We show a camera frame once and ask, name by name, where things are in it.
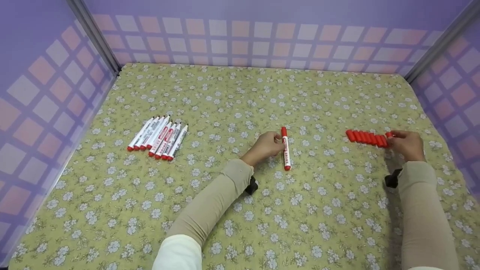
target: wrist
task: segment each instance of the wrist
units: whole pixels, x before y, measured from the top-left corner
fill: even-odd
[[[241,161],[245,162],[247,165],[250,165],[252,167],[255,167],[255,165],[257,165],[258,163],[258,159],[256,157],[254,157],[252,155],[251,152],[247,152],[245,153],[245,155],[243,155],[241,158],[240,158]]]
[[[425,159],[425,156],[424,156],[424,155],[416,155],[416,156],[405,157],[405,162],[409,162],[409,161],[423,161],[423,162],[427,162],[427,160]]]

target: person's left hand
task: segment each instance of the person's left hand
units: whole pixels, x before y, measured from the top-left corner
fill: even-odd
[[[285,150],[285,145],[282,143],[282,136],[275,131],[269,131],[260,135],[252,148],[240,159],[254,167],[264,159],[276,156],[283,150]]]

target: green floral fabric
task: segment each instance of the green floral fabric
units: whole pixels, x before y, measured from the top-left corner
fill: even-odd
[[[189,125],[172,162],[126,146],[153,115]],[[386,189],[390,150],[345,130],[419,132],[463,269],[479,269],[478,205],[399,75],[127,64],[18,245],[12,269],[150,269],[166,231],[229,159],[288,128],[203,248],[203,268],[398,269],[402,209]]]

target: red marker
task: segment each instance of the red marker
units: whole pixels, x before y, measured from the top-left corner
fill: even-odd
[[[168,161],[172,161],[175,158],[175,154],[177,153],[177,150],[180,148],[180,145],[183,141],[183,138],[187,134],[187,131],[188,131],[188,125],[184,126],[180,131],[178,138],[175,140],[175,143],[173,144],[172,149],[170,149],[170,152],[168,153],[168,157],[167,157]]]
[[[382,136],[381,135],[375,135],[375,144],[378,147],[383,147],[384,143],[382,141]]]
[[[170,129],[170,127],[172,126],[172,122],[169,122],[164,128],[163,130],[160,132],[160,135],[158,135],[158,138],[156,139],[155,143],[153,144],[152,148],[150,149],[150,151],[148,152],[148,156],[149,157],[153,157],[156,153],[156,151],[158,150],[158,148],[160,147],[160,144],[163,142],[163,139],[165,138],[165,135],[167,135],[167,132],[168,130]]]
[[[355,136],[353,135],[353,131],[351,129],[345,131],[345,133],[347,134],[347,137],[350,140],[350,142],[355,141]]]
[[[375,145],[376,144],[376,139],[375,139],[375,134],[373,134],[372,132],[368,133],[368,137],[370,139],[370,144],[371,145]]]
[[[155,143],[156,139],[158,138],[158,136],[160,135],[160,133],[162,132],[163,128],[168,124],[169,120],[170,120],[170,115],[167,116],[167,117],[162,117],[162,120],[161,122],[159,122],[159,124],[157,125],[157,127],[155,128],[155,130],[153,131],[152,135],[150,136],[150,138],[148,139],[147,143],[146,143],[146,146],[147,146],[147,149],[150,150],[152,149],[152,145]]]
[[[158,147],[158,150],[155,153],[156,160],[162,158],[163,152],[165,152],[165,149],[167,149],[168,143],[170,142],[170,138],[173,136],[176,126],[177,123],[173,124],[173,126],[168,130],[167,135],[165,135],[165,139],[163,139],[163,142],[160,144],[160,147]]]
[[[353,135],[355,136],[355,141],[356,141],[357,143],[361,143],[360,132],[358,132],[358,130],[354,130],[354,131],[353,131]]]
[[[128,144],[127,151],[131,152],[133,150],[138,150],[138,149],[135,149],[134,147],[138,143],[138,141],[140,140],[140,137],[142,137],[142,134],[145,132],[145,130],[153,122],[153,120],[154,120],[154,117],[148,119],[148,121],[144,124],[144,126],[140,129],[140,131],[135,135],[132,142],[130,144]]]
[[[387,139],[385,138],[385,136],[380,135],[380,137],[381,137],[381,139],[382,139],[383,147],[384,147],[384,148],[388,148],[388,143],[387,143]]]
[[[148,125],[148,127],[144,130],[144,133],[140,136],[140,139],[137,141],[135,146],[133,147],[133,150],[138,151],[140,150],[140,146],[142,146],[142,142],[144,141],[145,137],[148,135],[148,131],[152,128],[152,126],[158,122],[158,119],[160,119],[159,116],[155,117],[153,121]]]
[[[364,131],[359,131],[360,133],[360,137],[361,137],[361,142],[363,144],[367,144],[368,143],[368,139],[367,139],[367,136],[365,136],[365,132]]]
[[[283,168],[286,171],[290,171],[292,164],[290,163],[290,150],[288,148],[288,137],[287,137],[287,128],[282,126],[282,143],[285,145],[285,150],[283,150]]]
[[[179,123],[175,129],[173,130],[173,135],[172,137],[170,138],[170,141],[168,142],[167,144],[167,148],[165,148],[165,151],[163,151],[163,154],[162,154],[162,159],[163,160],[167,160],[168,159],[168,153],[170,153],[170,150],[172,150],[172,147],[173,145],[175,144],[175,141],[177,140],[177,138],[179,137],[179,134],[180,134],[180,128],[181,128],[181,123]]]
[[[163,123],[164,120],[165,120],[165,116],[162,116],[162,118],[160,118],[158,120],[154,120],[152,122],[152,125],[147,130],[145,130],[144,140],[143,140],[142,144],[140,145],[140,150],[141,151],[145,151],[147,149],[147,143],[148,143],[148,141],[150,141],[152,136],[154,136],[155,129],[161,123]]]

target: metal frame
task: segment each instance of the metal frame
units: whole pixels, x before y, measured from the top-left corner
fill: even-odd
[[[411,84],[428,67],[437,60],[441,54],[457,39],[464,31],[479,18],[480,0],[473,0],[449,25],[445,32],[437,39],[434,45],[420,58],[420,60],[407,73],[405,79]]]
[[[84,1],[67,0],[67,3],[75,14],[75,17],[77,17],[79,23],[84,28],[96,50],[107,64],[107,67],[115,76],[117,76],[121,70],[121,66],[117,61],[117,58],[115,58],[115,55],[113,55],[113,52],[108,46],[107,42],[105,41],[102,32],[93,20],[92,15],[88,11]]]

